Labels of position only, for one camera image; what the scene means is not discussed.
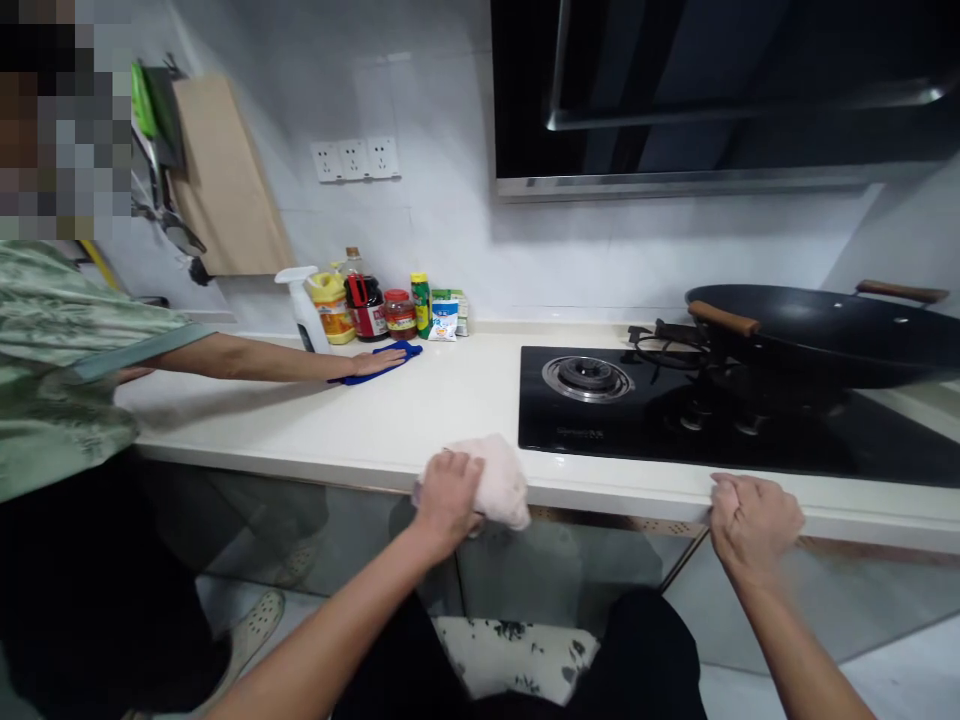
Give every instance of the countertop edge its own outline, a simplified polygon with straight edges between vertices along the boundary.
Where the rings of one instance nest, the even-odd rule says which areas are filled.
[[[137,449],[150,460],[374,492],[409,494],[420,471],[420,468],[403,464],[349,460],[317,462],[306,457],[275,457],[149,440],[138,441]],[[527,500],[531,505],[679,522],[709,522],[710,498],[704,495],[649,488],[637,488],[631,492],[621,486],[585,485],[536,476],[528,480]],[[804,507],[804,513],[807,522],[803,534],[807,536],[960,554],[960,522],[809,505]]]

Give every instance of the sauce jar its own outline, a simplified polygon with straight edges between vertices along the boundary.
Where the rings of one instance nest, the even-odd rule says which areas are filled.
[[[385,297],[387,329],[394,340],[412,340],[417,336],[416,309],[406,290],[387,290]]]

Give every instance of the blue cloth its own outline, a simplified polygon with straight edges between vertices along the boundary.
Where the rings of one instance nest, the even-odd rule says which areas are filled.
[[[398,340],[397,342],[393,343],[392,345],[387,345],[386,347],[382,347],[382,348],[378,348],[378,349],[374,350],[374,351],[373,351],[373,354],[376,355],[378,352],[383,352],[384,350],[404,350],[404,351],[406,351],[407,357],[404,358],[404,361],[403,361],[404,363],[406,363],[407,360],[409,360],[410,358],[416,357],[417,355],[419,355],[420,353],[422,353],[422,352],[423,352],[423,347],[422,347],[421,345],[411,345],[411,344],[408,343],[406,340]],[[380,372],[374,373],[373,375],[363,375],[362,377],[345,377],[345,378],[338,378],[338,379],[336,379],[336,380],[329,380],[328,382],[342,382],[344,385],[359,385],[360,383],[366,382],[367,380],[373,380],[375,377],[380,377],[380,376],[383,375],[385,372],[390,372],[391,370],[396,370],[398,367],[401,367],[401,366],[400,366],[400,365],[397,365],[396,367],[387,368],[386,370],[381,370]]]

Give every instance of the white countertop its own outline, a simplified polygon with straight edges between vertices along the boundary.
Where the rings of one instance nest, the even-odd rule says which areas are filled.
[[[530,325],[536,334],[521,331],[525,327],[503,326],[507,332],[475,334],[456,343],[424,342],[419,357],[353,387],[158,371],[119,388],[117,403],[137,417],[138,447],[149,458],[409,491],[427,459],[446,442],[500,432],[516,443],[521,346],[627,347],[622,329],[618,335],[613,327]],[[351,343],[336,351],[353,355],[368,349]],[[905,412],[916,404],[897,395],[885,402]],[[931,411],[922,421],[955,434],[955,427],[936,427],[938,417]],[[706,519],[713,468],[531,450],[520,455],[531,504],[685,522]],[[807,516],[807,535],[960,553],[960,490],[762,475],[797,496]]]

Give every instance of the green floral shirt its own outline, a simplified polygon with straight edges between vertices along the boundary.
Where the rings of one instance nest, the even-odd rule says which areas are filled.
[[[0,502],[131,445],[112,375],[212,332],[97,286],[44,243],[0,240]]]

